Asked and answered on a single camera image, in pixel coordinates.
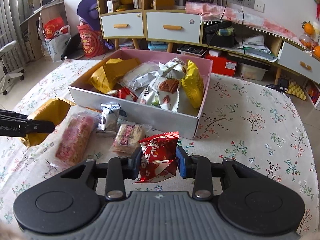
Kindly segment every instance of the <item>wooden cabinet leg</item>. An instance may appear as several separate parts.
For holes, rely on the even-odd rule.
[[[116,48],[116,50],[120,49],[119,39],[115,39],[115,48]]]
[[[133,41],[134,48],[135,49],[140,49],[137,39],[133,38],[132,41]]]
[[[167,48],[167,52],[172,52],[172,48],[173,48],[173,43],[172,42],[169,42],[168,43],[168,48]]]
[[[277,74],[276,74],[275,85],[278,84],[278,78],[280,78],[280,76],[281,76],[281,68],[278,67]]]

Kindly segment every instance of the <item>tile floor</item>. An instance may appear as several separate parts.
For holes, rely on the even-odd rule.
[[[93,59],[102,60],[109,53],[112,52],[108,52]],[[23,81],[18,79],[15,84],[8,89],[8,95],[3,96],[0,94],[0,109],[4,108],[12,110],[34,85],[36,85],[42,78],[57,68],[60,64],[61,62],[53,63],[51,61],[45,61],[44,59],[27,64],[24,74],[25,79]],[[273,76],[265,75],[265,78],[261,82],[255,80],[248,81],[265,86],[267,84],[272,84],[273,80]],[[309,100],[302,101],[294,96],[291,97],[291,100],[297,108],[309,136],[309,141],[318,170],[320,168],[320,111],[316,110]]]

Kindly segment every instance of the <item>pink box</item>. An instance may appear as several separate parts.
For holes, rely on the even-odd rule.
[[[95,72],[102,63],[108,61],[110,58],[121,58],[123,60],[138,58],[141,63],[146,61],[159,61],[161,63],[166,63],[174,57],[178,57],[185,62],[187,59],[190,59],[198,66],[200,74],[204,80],[204,99],[200,109],[192,108],[190,102],[185,96],[185,93],[183,92],[180,93],[178,112],[172,112],[158,107],[146,106],[136,102],[93,92],[91,91],[93,86],[87,83],[93,72]],[[152,125],[154,129],[163,132],[179,131],[181,137],[193,139],[196,135],[198,122],[207,96],[211,68],[212,60],[205,58],[149,50],[117,50],[108,58],[88,70],[68,88],[73,100],[80,106],[100,109],[101,103],[115,102],[118,103],[124,111],[126,111],[128,120],[132,122],[146,123]]]

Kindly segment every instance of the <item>curtain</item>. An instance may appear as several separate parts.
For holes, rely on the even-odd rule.
[[[23,67],[29,61],[23,40],[20,22],[30,16],[28,0],[0,0],[0,33],[6,33],[0,39],[0,46],[17,41],[14,49],[6,53],[0,60],[0,68],[6,66],[8,71]]]

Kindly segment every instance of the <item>yellow egg carton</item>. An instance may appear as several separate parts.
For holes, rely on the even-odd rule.
[[[295,81],[289,81],[289,90],[286,93],[294,95],[303,101],[307,98],[303,89]]]

